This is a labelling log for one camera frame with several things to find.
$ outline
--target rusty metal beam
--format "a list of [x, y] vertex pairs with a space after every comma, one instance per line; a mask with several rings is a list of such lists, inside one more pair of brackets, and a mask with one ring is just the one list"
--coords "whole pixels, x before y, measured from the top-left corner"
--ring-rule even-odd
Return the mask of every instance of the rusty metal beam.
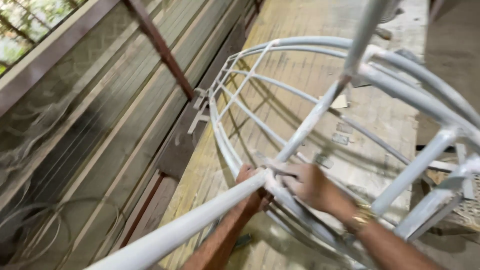
[[177, 64], [177, 61], [171, 54], [170, 49], [163, 40], [158, 29], [155, 27], [152, 20], [148, 17], [148, 13], [145, 7], [142, 5], [140, 0], [123, 0], [123, 3], [125, 3], [127, 8], [138, 19], [140, 29], [150, 39], [150, 42], [152, 42], [153, 46], [160, 54], [162, 62], [167, 65], [170, 72], [172, 72], [173, 76], [177, 79], [177, 83], [182, 88], [188, 100], [191, 101], [193, 98], [193, 89], [190, 86], [190, 83], [187, 81], [187, 78], [185, 78], [185, 74]]

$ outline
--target concrete floor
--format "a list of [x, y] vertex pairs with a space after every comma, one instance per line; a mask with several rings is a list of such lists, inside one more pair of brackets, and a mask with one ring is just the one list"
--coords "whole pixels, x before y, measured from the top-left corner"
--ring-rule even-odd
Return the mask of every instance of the concrete floor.
[[[480, 111], [480, 1], [446, 0], [439, 17], [429, 25], [425, 62], [429, 70], [460, 92]], [[426, 144], [438, 125], [424, 115], [417, 117], [417, 144]], [[479, 270], [478, 235], [425, 234], [417, 247], [447, 269]]]

